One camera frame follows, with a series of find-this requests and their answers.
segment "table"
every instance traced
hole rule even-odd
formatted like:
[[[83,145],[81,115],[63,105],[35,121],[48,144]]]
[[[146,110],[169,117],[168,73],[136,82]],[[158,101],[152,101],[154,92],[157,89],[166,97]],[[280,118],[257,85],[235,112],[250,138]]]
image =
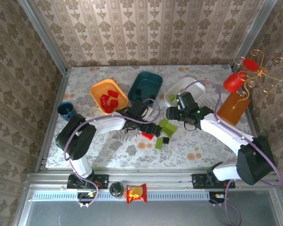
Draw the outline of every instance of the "table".
[[[103,79],[113,79],[125,94],[128,94],[138,73],[148,71],[163,77],[163,85],[156,98],[161,107],[157,123],[165,118],[166,104],[164,93],[183,77],[193,77],[196,80],[210,80],[222,92],[222,103],[229,93],[223,88],[223,81],[232,73],[229,65],[168,65],[168,66],[117,66],[117,67],[77,67],[71,69],[64,101],[73,103],[75,109],[84,117],[103,115],[90,95],[90,88]],[[213,109],[217,101],[217,91],[209,83],[203,83],[206,93],[197,101],[199,106]],[[182,122],[170,121],[178,127],[177,132],[170,138],[168,145],[162,150],[155,149],[156,138],[151,141],[144,138],[137,130],[111,131],[94,137],[87,152],[92,167],[110,168],[142,168],[142,167],[210,167],[223,161],[236,159],[235,154],[212,135],[196,130],[188,132]],[[51,142],[46,167],[70,167],[64,161],[63,151],[55,145],[55,138],[66,126],[67,122],[58,118],[54,137]],[[242,115],[237,128],[250,134],[249,121]]]

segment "green block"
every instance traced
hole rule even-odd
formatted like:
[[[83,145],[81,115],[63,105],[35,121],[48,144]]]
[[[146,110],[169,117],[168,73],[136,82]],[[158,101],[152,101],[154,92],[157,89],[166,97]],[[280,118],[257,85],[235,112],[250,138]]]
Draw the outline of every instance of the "green block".
[[[176,97],[175,94],[171,94],[171,95],[169,96],[169,101],[172,102],[172,101],[175,99],[175,97]]]
[[[164,118],[162,121],[160,121],[159,126],[160,126],[161,128],[164,128],[165,125],[166,125],[168,122],[169,122],[168,119]]]
[[[163,142],[163,138],[162,137],[157,138],[155,148],[161,150],[162,142]]]
[[[177,131],[177,127],[168,122],[161,131],[171,137]]]

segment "dark blue mug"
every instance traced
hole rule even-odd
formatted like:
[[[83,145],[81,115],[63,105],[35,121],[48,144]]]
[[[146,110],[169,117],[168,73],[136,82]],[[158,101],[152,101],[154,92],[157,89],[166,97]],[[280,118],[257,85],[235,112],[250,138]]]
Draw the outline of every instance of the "dark blue mug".
[[[70,102],[63,102],[58,106],[58,114],[61,115],[63,119],[69,121],[72,117],[74,117],[77,112]]]

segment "gold wire decoration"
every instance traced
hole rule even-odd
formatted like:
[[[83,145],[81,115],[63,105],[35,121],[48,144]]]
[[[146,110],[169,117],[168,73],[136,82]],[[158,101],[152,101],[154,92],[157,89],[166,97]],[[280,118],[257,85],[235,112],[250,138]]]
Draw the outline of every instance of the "gold wire decoration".
[[[241,97],[243,97],[243,98],[238,100],[238,102],[235,104],[235,106],[233,108],[235,108],[236,105],[240,101],[247,100],[250,97],[249,88],[253,88],[256,85],[255,82],[254,82],[254,79],[259,78],[260,87],[263,90],[263,92],[265,92],[265,93],[274,93],[276,91],[275,86],[272,85],[272,84],[269,84],[266,88],[263,87],[263,81],[262,80],[265,77],[268,77],[268,78],[273,79],[275,81],[283,82],[283,80],[281,80],[281,79],[277,79],[275,77],[272,77],[272,76],[268,75],[269,72],[274,71],[274,70],[278,70],[278,69],[282,68],[283,65],[268,70],[266,67],[262,66],[263,60],[264,60],[264,53],[260,49],[253,49],[250,53],[254,57],[257,57],[259,54],[261,54],[262,55],[262,59],[261,59],[259,68],[258,68],[258,70],[256,72],[251,72],[251,71],[240,71],[240,72],[238,72],[238,77],[242,81],[244,81],[244,84],[243,84],[244,91],[239,92],[239,95]],[[238,56],[238,57],[235,57],[234,63],[237,64],[238,66],[240,66],[243,63],[243,60],[245,60],[244,57]],[[273,61],[275,61],[275,63],[277,63],[277,64],[281,64],[281,63],[283,63],[283,57],[280,57],[280,56],[275,57],[273,59]]]

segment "white bowl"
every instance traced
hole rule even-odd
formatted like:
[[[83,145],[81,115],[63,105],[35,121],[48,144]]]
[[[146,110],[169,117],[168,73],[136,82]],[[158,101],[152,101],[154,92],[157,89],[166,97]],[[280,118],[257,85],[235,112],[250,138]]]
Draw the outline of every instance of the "white bowl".
[[[167,107],[177,107],[176,98],[173,101],[170,101],[169,96],[172,94],[177,95],[182,89],[186,88],[190,83],[194,81],[196,80],[191,77],[184,77],[178,83],[176,83],[171,89],[169,89],[164,96]],[[192,94],[195,102],[197,102],[197,100],[205,93],[205,91],[206,89],[200,82],[191,85],[186,90],[186,92],[190,92]]]

